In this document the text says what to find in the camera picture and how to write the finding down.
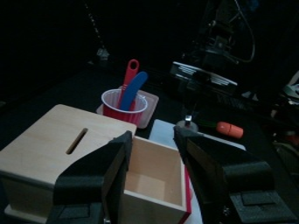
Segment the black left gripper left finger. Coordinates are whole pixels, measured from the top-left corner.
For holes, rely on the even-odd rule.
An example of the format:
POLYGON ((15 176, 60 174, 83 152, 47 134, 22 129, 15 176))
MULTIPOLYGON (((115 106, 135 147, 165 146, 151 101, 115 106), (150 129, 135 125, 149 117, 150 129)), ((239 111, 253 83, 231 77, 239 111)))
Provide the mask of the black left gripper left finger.
POLYGON ((55 182, 47 224, 119 224, 131 151, 127 131, 71 164, 55 182))

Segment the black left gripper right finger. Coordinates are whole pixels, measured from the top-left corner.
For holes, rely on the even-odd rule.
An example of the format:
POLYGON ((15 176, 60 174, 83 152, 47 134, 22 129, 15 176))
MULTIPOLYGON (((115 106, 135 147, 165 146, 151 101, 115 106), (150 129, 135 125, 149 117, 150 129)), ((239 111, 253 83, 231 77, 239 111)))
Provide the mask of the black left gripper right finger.
POLYGON ((177 126, 182 161, 203 224, 299 224, 275 188, 269 163, 246 150, 177 126))

